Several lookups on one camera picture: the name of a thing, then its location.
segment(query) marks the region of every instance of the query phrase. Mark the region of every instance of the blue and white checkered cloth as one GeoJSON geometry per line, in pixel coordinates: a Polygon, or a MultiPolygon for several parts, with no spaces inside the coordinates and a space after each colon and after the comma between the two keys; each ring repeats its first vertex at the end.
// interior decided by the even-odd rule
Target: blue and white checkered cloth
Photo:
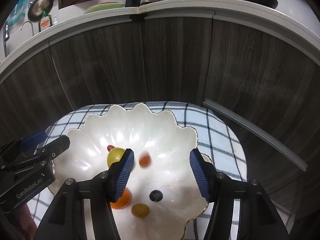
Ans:
{"type": "MultiPolygon", "coordinates": [[[[125,109],[132,109],[136,104],[137,103],[130,103],[121,106],[125,109]]],[[[247,180],[247,166],[239,140],[233,131],[228,128],[222,120],[216,117],[211,110],[179,102],[146,102],[145,104],[154,113],[171,110],[176,117],[177,123],[181,127],[191,126],[197,130],[198,149],[200,152],[211,156],[217,171],[224,172],[232,179],[247,180]]],[[[81,128],[88,114],[106,114],[110,106],[111,105],[85,106],[65,115],[46,130],[48,138],[40,147],[66,134],[70,129],[81,128]]],[[[52,199],[53,195],[49,189],[46,188],[28,202],[28,207],[37,225],[39,225],[52,199]]],[[[203,214],[187,225],[184,239],[201,240],[204,238],[212,207],[213,204],[210,203],[203,214]]],[[[232,240],[236,240],[237,237],[239,209],[240,201],[235,200],[229,238],[232,240]]]]}

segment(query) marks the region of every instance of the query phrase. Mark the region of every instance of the bowl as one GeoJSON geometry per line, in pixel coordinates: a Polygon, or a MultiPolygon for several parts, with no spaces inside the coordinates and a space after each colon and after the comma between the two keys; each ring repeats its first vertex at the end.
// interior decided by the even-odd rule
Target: bowl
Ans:
{"type": "MultiPolygon", "coordinates": [[[[84,126],[69,130],[67,136],[69,149],[53,161],[56,180],[49,187],[53,194],[68,178],[88,180],[107,170],[108,145],[134,151],[135,164],[127,183],[131,202],[123,209],[112,209],[121,240],[180,240],[189,221],[207,208],[189,164],[197,132],[180,127],[171,111],[155,114],[142,103],[131,110],[113,105],[103,116],[89,114],[84,126]],[[143,168],[138,159],[146,152],[151,164],[143,168]],[[153,190],[163,193],[161,201],[149,198],[153,190]],[[137,203],[150,209],[143,219],[132,215],[137,203]]],[[[85,222],[88,240],[94,239],[88,201],[85,222]]]]}

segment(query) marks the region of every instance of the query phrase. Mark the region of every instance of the hand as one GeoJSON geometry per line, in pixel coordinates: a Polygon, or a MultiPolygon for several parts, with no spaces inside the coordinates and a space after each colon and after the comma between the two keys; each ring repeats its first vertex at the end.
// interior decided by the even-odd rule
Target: hand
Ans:
{"type": "Polygon", "coordinates": [[[14,216],[20,226],[20,228],[15,227],[16,234],[22,240],[32,240],[37,231],[37,226],[31,217],[27,204],[22,206],[14,216]]]}

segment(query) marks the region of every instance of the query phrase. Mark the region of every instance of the blueberry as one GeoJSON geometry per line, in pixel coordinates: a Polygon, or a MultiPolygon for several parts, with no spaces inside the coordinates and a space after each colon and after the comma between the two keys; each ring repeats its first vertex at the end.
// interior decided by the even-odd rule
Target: blueberry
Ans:
{"type": "Polygon", "coordinates": [[[163,194],[160,190],[155,189],[155,190],[151,191],[149,198],[152,201],[159,202],[160,200],[162,200],[163,194]]]}

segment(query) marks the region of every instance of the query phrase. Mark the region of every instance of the yellow lemon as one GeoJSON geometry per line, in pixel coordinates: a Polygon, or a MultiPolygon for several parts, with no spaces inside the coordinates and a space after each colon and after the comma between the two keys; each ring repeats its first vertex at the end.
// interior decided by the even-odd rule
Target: yellow lemon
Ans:
{"type": "Polygon", "coordinates": [[[107,157],[108,167],[110,168],[112,163],[120,161],[120,159],[121,159],[122,155],[124,154],[124,152],[125,152],[125,149],[118,148],[118,147],[113,148],[109,152],[108,157],[107,157]]]}

